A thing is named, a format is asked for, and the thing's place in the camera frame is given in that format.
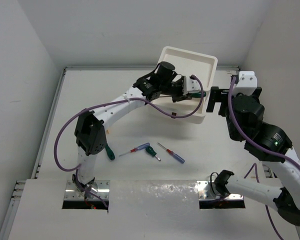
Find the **white drawer container box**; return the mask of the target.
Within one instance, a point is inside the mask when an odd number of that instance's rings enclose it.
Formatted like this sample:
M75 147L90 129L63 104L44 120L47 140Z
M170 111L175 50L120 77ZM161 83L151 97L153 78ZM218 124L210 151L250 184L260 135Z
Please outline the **white drawer container box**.
M184 50L181 48L166 46L162 49L158 62L169 62L175 66L178 76L185 76L185 83L182 85L184 93L195 94L200 92L200 85L197 80L191 79L191 75L195 75L203 86L206 96L203 98L202 104L193 115L183 118L182 120L192 124L201 124L206 116L206 102L213 85L214 76L218 64L215 56L198 53L194 51ZM152 103L163 111L174 114L176 116L184 116L191 113L199 104L200 98L193 97L189 100L173 102L172 98L162 95Z

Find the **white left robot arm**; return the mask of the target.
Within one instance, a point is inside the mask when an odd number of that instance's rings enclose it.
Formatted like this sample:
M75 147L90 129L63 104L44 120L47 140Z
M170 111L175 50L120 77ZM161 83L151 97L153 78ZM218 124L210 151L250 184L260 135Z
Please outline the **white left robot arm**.
M161 94L180 97L184 93L185 76L178 77L175 66L163 61L150 73L138 78L121 96L110 105L89 110L78 117L74 135L78 146L78 182L86 186L93 182L97 154L107 144L106 130L129 112L146 105Z

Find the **long green handled screwdriver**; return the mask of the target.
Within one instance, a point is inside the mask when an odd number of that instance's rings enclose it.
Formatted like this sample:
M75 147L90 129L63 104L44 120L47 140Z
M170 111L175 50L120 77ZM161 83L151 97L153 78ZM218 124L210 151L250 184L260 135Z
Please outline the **long green handled screwdriver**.
M107 157L109 158L110 161L115 160L115 158L116 158L115 154L112 151L112 149L109 147L108 144L105 145L105 151L106 151L106 155L107 155Z

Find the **blue red screwdriver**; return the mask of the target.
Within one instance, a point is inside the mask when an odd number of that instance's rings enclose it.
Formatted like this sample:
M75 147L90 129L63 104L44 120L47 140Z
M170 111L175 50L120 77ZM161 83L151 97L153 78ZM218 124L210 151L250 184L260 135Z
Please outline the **blue red screwdriver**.
M127 154L130 154L130 153L134 153L134 152L143 150L143 149L145 149L145 148L147 148L147 147L149 147L149 146L150 146L150 143L149 143L149 142L146 142L146 143L143 143L143 144L141 144L141 145L139 145L139 146L137 146L137 147L134 147L133 149L131 149L131 150L129 150L129 151L123 153L123 154L120 154L119 156L122 157L122 156L125 156L125 155L127 155Z
M184 164L185 160L179 156L178 154L176 154L175 152L173 152L172 150L166 148L165 146L163 146L161 143L157 143L161 148L163 148L170 156L172 156L175 160L177 160L179 163Z

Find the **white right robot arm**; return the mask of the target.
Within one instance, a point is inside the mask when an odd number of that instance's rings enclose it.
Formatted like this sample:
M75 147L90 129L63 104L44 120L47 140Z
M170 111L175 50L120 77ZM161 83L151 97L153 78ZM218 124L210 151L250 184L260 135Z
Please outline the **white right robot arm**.
M288 223L300 227L300 160L287 134L280 127L264 122L261 92L261 87L248 95L214 86L206 111L213 112L215 104L220 103L218 114L226 119L230 139L244 142L244 149L269 167L282 186L263 185L222 170L213 182L214 189L222 197L240 194L262 203Z

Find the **short green stubby screwdriver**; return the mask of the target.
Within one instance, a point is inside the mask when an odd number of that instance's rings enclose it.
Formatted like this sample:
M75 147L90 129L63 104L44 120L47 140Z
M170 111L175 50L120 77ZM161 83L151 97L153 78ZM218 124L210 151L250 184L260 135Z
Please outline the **short green stubby screwdriver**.
M157 153L155 152L155 150L151 147L151 146L147 146L145 148L145 151L153 158L157 159L159 162L161 161L161 159L157 156Z

